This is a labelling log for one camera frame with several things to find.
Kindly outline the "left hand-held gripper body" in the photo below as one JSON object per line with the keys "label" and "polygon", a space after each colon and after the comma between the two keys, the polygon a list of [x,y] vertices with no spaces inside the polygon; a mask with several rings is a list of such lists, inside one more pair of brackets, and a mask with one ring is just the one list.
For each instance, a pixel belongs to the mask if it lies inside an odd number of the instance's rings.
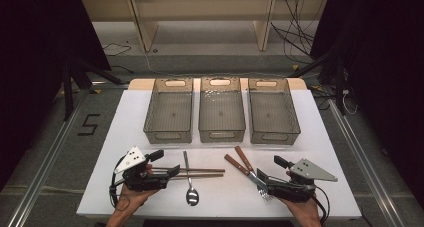
{"label": "left hand-held gripper body", "polygon": [[138,147],[131,148],[114,169],[113,177],[121,173],[122,179],[113,180],[113,186],[126,184],[133,191],[165,189],[169,181],[167,174],[148,174],[146,166],[150,161],[147,155]]}

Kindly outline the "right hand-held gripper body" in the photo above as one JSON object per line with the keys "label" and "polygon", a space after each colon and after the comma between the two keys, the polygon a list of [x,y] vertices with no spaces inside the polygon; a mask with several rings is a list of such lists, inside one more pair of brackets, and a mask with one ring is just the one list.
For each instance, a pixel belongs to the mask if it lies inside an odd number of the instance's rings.
{"label": "right hand-held gripper body", "polygon": [[267,176],[268,193],[270,195],[291,202],[307,202],[315,193],[315,180],[338,181],[335,175],[306,158],[293,164],[293,167],[287,169],[289,171],[289,181]]}

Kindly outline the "wooden handled fork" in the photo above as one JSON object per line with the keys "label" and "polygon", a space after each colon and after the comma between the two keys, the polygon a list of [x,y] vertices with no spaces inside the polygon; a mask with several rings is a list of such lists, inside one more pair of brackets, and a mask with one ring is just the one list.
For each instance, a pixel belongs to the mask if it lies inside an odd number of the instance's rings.
{"label": "wooden handled fork", "polygon": [[236,146],[235,147],[235,151],[237,152],[237,154],[239,155],[239,157],[241,158],[241,160],[245,164],[245,166],[246,166],[247,170],[249,171],[249,173],[255,178],[255,182],[257,184],[257,189],[258,189],[258,192],[261,195],[261,197],[263,199],[265,199],[266,201],[271,201],[272,200],[272,197],[267,193],[267,189],[266,189],[265,183],[258,178],[258,176],[255,173],[255,171],[254,171],[251,163],[249,162],[248,158],[246,157],[246,155],[243,152],[243,150],[241,149],[241,147],[240,146]]}

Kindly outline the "wooden handled knife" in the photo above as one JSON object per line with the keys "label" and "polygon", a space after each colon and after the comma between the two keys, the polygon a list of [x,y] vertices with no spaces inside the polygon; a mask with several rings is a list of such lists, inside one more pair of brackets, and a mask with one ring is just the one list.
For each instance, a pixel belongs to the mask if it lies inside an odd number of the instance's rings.
{"label": "wooden handled knife", "polygon": [[224,159],[227,160],[231,165],[233,165],[235,168],[237,168],[244,175],[246,175],[252,182],[254,182],[256,184],[256,186],[262,192],[264,192],[264,193],[268,192],[268,188],[267,188],[266,184],[258,178],[256,173],[253,171],[253,167],[251,166],[250,162],[246,158],[242,159],[244,166],[242,166],[239,162],[237,162],[234,158],[232,158],[228,154],[226,154],[224,156]]}

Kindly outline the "silver metal spoon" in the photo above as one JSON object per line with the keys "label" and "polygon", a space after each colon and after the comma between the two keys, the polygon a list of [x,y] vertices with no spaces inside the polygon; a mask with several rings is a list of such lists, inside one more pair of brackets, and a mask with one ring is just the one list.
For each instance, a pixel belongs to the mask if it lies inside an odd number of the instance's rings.
{"label": "silver metal spoon", "polygon": [[189,171],[188,153],[186,151],[183,152],[183,157],[186,166],[187,180],[189,184],[189,188],[186,192],[186,202],[189,206],[196,206],[199,203],[200,196],[192,184],[192,179]]}

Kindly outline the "smoky clear plastic bin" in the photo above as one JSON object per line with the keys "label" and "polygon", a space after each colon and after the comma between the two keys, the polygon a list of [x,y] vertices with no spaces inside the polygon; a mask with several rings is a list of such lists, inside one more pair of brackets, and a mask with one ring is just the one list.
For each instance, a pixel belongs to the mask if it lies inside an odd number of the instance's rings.
{"label": "smoky clear plastic bin", "polygon": [[193,79],[154,81],[143,131],[151,144],[192,142]]}
{"label": "smoky clear plastic bin", "polygon": [[250,142],[293,145],[301,133],[287,79],[248,80]]}
{"label": "smoky clear plastic bin", "polygon": [[242,142],[246,130],[238,77],[202,77],[198,130],[202,143]]}

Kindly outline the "person's right hand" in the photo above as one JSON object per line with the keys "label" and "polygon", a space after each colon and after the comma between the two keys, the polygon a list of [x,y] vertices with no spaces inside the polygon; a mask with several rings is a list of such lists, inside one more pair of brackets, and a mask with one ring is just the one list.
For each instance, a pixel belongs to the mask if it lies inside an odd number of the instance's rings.
{"label": "person's right hand", "polygon": [[295,203],[285,199],[280,199],[280,201],[288,207],[295,219],[301,216],[316,216],[319,218],[318,206],[313,199],[301,203]]}

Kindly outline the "person's left hand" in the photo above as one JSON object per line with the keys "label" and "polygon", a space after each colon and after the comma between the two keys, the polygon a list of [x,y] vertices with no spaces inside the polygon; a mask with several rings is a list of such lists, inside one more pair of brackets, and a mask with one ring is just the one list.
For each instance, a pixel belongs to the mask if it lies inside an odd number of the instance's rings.
{"label": "person's left hand", "polygon": [[131,216],[148,200],[150,196],[156,193],[157,190],[133,191],[130,190],[126,184],[123,184],[115,211],[119,215]]}

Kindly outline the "black metal stand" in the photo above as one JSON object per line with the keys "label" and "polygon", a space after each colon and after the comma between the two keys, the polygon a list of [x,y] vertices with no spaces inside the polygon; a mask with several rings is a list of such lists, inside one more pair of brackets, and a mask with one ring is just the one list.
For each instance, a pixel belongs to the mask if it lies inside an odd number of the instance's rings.
{"label": "black metal stand", "polygon": [[88,90],[93,85],[93,82],[88,77],[87,73],[93,72],[94,74],[103,77],[104,79],[116,84],[124,85],[125,82],[112,74],[105,72],[93,64],[76,57],[70,57],[65,61],[62,67],[62,83],[65,96],[65,116],[64,120],[67,121],[74,111],[73,90],[72,83],[74,81],[77,86],[82,90]]}
{"label": "black metal stand", "polygon": [[319,82],[321,84],[329,84],[331,80],[335,84],[335,99],[336,107],[342,115],[346,114],[343,99],[344,99],[344,63],[340,54],[334,50],[330,50],[323,54],[321,57],[314,60],[312,63],[307,64],[300,70],[295,71],[289,75],[289,78],[299,78],[304,74],[312,71],[318,66],[322,66],[322,70],[319,74]]}

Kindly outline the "black curtain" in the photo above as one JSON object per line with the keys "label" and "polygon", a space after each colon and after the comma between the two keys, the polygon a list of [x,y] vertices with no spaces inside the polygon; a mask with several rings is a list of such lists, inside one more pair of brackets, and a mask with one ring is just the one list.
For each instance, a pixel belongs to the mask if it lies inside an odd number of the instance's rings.
{"label": "black curtain", "polygon": [[328,0],[312,55],[341,34],[347,82],[424,207],[424,0]]}
{"label": "black curtain", "polygon": [[0,190],[30,147],[70,59],[110,68],[82,0],[0,0]]}

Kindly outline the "light wooden shelf unit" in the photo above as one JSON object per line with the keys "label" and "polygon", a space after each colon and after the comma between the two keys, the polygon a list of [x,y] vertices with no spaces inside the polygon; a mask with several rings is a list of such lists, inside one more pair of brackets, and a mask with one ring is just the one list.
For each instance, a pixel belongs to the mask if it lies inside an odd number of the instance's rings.
{"label": "light wooden shelf unit", "polygon": [[273,20],[321,18],[327,0],[82,0],[93,22],[132,22],[144,51],[160,21],[251,21],[258,49],[267,48]]}

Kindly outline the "metal floor rail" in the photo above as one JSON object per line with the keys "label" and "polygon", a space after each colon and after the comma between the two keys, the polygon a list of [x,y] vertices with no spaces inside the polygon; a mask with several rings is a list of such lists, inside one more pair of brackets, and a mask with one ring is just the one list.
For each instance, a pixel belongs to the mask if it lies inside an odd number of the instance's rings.
{"label": "metal floor rail", "polygon": [[389,227],[406,227],[393,199],[390,197],[389,192],[384,187],[377,172],[374,170],[371,161],[366,156],[366,153],[364,152],[348,120],[338,111],[334,101],[330,100],[329,105],[331,112],[359,166],[359,169],[361,170],[366,183],[368,184],[368,187],[370,188]]}
{"label": "metal floor rail", "polygon": [[75,119],[79,114],[81,105],[88,95],[88,90],[80,90],[76,95],[73,110],[61,122],[58,133],[55,135],[55,139],[49,146],[49,149],[46,152],[43,161],[37,168],[37,172],[33,175],[30,184],[24,189],[22,199],[13,211],[13,214],[7,223],[7,227],[24,226],[39,194],[41,193],[42,187],[44,186],[61,150],[63,149],[64,143],[70,133],[70,129],[73,127]]}

